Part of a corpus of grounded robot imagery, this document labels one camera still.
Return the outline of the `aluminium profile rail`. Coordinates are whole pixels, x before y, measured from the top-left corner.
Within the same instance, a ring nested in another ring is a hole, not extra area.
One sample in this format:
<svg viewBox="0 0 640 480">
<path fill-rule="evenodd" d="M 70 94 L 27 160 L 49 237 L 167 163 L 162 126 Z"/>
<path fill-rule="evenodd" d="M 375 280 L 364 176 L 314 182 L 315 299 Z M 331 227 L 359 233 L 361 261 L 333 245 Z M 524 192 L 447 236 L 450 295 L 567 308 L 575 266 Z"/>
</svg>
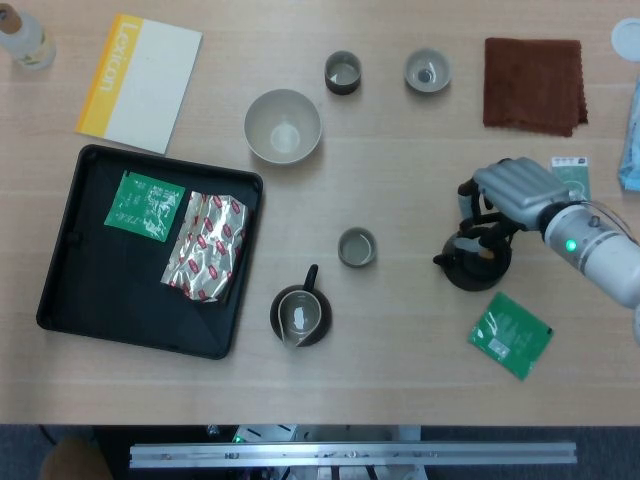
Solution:
<svg viewBox="0 0 640 480">
<path fill-rule="evenodd" d="M 364 442 L 134 445 L 132 469 L 329 466 L 570 465 L 573 442 Z"/>
</svg>

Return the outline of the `beige ceramic bowl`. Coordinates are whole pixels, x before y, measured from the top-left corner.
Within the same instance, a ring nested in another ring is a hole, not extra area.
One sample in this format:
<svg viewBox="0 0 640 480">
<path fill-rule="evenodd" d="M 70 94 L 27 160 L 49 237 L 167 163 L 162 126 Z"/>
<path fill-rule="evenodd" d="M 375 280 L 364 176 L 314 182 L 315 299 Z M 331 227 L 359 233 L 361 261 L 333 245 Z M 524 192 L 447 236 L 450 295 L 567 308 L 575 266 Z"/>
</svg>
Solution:
<svg viewBox="0 0 640 480">
<path fill-rule="evenodd" d="M 274 165 L 308 158 L 320 144 L 323 126 L 314 103 L 291 89 L 268 91 L 249 106 L 244 136 L 249 150 Z"/>
</svg>

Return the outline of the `white round plastic lid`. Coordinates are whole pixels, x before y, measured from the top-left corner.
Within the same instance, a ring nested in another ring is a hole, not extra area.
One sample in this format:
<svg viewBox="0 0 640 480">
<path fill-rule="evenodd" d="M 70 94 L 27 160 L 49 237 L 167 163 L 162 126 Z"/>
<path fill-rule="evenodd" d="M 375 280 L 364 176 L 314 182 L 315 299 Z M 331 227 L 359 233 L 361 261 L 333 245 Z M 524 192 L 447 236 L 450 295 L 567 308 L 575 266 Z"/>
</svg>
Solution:
<svg viewBox="0 0 640 480">
<path fill-rule="evenodd" d="M 640 18 L 620 20 L 612 29 L 611 45 L 621 58 L 640 63 Z"/>
</svg>

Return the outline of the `green tea packet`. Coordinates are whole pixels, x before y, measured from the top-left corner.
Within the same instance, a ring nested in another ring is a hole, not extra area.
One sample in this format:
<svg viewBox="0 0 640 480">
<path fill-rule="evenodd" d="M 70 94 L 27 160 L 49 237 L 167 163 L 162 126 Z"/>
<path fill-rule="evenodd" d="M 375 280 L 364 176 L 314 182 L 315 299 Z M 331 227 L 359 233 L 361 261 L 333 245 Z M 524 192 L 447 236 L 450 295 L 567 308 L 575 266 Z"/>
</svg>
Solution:
<svg viewBox="0 0 640 480">
<path fill-rule="evenodd" d="M 553 336 L 549 325 L 498 292 L 472 327 L 468 341 L 523 381 Z"/>
<path fill-rule="evenodd" d="M 104 225 L 165 242 L 184 193 L 182 186 L 125 171 Z"/>
</svg>

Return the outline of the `black teapot with handle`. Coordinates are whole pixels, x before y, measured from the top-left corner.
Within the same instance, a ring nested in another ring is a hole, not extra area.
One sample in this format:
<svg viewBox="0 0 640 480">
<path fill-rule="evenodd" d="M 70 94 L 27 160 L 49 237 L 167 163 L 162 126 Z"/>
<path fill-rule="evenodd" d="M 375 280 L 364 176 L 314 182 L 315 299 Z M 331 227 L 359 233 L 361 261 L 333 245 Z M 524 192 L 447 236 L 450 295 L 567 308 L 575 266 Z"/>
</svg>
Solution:
<svg viewBox="0 0 640 480">
<path fill-rule="evenodd" d="M 449 281 L 471 292 L 494 287 L 507 272 L 512 258 L 515 224 L 501 213 L 483 213 L 481 196 L 458 196 L 462 221 L 458 231 L 433 258 Z"/>
</svg>

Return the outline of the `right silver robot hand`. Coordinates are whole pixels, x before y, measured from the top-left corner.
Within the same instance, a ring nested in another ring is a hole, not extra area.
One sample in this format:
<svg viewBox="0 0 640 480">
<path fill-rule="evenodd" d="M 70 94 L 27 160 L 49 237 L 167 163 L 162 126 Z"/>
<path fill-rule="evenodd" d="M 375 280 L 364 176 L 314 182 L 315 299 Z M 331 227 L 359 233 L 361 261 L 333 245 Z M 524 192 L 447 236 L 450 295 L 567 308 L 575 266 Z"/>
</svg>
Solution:
<svg viewBox="0 0 640 480">
<path fill-rule="evenodd" d="M 502 159 L 475 171 L 457 191 L 462 221 L 458 233 L 489 225 L 478 243 L 486 249 L 518 231 L 538 231 L 548 207 L 570 202 L 568 187 L 532 159 Z"/>
</svg>

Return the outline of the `black square tray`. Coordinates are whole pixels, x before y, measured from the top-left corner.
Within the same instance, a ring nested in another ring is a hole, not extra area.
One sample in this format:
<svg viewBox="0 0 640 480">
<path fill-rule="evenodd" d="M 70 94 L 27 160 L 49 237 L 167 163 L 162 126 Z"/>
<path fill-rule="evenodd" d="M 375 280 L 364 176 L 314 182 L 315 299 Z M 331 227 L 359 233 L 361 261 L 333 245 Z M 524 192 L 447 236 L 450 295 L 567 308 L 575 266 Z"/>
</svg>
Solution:
<svg viewBox="0 0 640 480">
<path fill-rule="evenodd" d="M 196 302 L 161 281 L 180 226 L 160 242 L 105 225 L 126 172 L 230 194 L 251 211 L 247 246 L 222 302 Z M 234 170 L 89 144 L 82 148 L 36 320 L 40 327 L 210 359 L 232 345 L 250 275 L 263 180 Z"/>
</svg>

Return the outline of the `silver foil red-print packet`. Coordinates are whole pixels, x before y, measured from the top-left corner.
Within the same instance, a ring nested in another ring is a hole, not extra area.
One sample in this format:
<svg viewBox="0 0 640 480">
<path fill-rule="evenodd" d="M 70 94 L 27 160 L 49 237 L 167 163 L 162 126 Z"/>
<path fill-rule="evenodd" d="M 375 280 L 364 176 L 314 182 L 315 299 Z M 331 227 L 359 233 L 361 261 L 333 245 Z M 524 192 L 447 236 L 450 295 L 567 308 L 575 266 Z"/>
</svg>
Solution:
<svg viewBox="0 0 640 480">
<path fill-rule="evenodd" d="M 250 209 L 231 195 L 192 192 L 161 283 L 190 300 L 223 300 L 244 250 Z"/>
</svg>

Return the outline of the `brown folded cloth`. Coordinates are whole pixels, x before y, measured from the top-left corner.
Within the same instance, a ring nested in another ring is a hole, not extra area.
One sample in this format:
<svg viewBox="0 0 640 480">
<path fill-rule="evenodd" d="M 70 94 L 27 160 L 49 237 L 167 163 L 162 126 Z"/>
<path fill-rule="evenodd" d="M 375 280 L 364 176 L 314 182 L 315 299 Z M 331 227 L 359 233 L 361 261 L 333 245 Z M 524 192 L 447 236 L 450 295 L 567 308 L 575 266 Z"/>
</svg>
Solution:
<svg viewBox="0 0 640 480">
<path fill-rule="evenodd" d="M 578 40 L 490 37 L 483 124 L 570 137 L 588 122 Z"/>
</svg>

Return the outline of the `dark ceramic pouring pitcher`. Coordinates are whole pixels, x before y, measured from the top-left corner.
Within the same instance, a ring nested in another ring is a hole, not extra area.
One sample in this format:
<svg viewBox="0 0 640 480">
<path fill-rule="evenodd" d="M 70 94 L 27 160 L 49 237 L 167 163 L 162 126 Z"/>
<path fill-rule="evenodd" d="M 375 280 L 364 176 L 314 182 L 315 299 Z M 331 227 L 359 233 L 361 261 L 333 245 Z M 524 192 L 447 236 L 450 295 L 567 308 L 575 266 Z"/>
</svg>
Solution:
<svg viewBox="0 0 640 480">
<path fill-rule="evenodd" d="M 314 345 L 329 331 L 332 310 L 327 297 L 316 288 L 318 271 L 318 265 L 312 264 L 302 284 L 286 287 L 272 301 L 271 327 L 287 347 Z"/>
</svg>

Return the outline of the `glass bottle wooden cap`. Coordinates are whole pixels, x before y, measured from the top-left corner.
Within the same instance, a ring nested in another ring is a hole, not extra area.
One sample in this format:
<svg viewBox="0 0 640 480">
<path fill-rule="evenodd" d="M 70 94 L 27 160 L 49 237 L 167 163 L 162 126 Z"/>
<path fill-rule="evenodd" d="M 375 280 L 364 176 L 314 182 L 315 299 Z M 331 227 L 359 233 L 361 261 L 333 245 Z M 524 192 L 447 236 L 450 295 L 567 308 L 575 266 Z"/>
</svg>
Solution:
<svg viewBox="0 0 640 480">
<path fill-rule="evenodd" d="M 48 67 L 56 56 L 55 43 L 41 23 L 7 3 L 0 3 L 0 46 L 31 70 Z"/>
</svg>

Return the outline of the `blue wet wipes pack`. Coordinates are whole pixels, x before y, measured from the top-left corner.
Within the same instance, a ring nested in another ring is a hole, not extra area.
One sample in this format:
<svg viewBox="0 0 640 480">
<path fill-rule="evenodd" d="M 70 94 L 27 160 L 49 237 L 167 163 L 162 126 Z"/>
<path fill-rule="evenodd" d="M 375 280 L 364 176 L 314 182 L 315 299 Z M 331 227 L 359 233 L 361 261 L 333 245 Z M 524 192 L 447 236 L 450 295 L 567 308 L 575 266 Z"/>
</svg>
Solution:
<svg viewBox="0 0 640 480">
<path fill-rule="evenodd" d="M 631 101 L 618 179 L 625 191 L 640 193 L 640 75 Z"/>
</svg>

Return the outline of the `yellow white Lexicon book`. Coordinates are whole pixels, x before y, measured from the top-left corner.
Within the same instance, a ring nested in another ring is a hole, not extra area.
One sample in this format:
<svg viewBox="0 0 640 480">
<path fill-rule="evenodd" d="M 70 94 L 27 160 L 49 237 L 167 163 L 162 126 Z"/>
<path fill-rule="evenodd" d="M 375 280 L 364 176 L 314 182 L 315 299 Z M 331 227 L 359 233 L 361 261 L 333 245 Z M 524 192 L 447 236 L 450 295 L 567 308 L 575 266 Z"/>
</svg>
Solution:
<svg viewBox="0 0 640 480">
<path fill-rule="evenodd" d="M 76 131 L 164 154 L 202 37 L 195 30 L 118 14 Z"/>
</svg>

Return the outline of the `green white card deck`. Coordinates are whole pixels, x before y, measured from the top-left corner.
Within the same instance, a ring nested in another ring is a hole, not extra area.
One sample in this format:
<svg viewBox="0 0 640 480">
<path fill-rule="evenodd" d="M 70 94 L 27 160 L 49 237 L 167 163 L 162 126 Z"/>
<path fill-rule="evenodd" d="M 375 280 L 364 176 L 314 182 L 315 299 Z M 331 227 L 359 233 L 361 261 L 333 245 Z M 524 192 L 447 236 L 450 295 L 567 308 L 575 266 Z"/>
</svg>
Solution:
<svg viewBox="0 0 640 480">
<path fill-rule="evenodd" d="M 570 198 L 590 200 L 589 158 L 586 156 L 555 156 L 550 161 L 551 172 L 569 189 Z"/>
</svg>

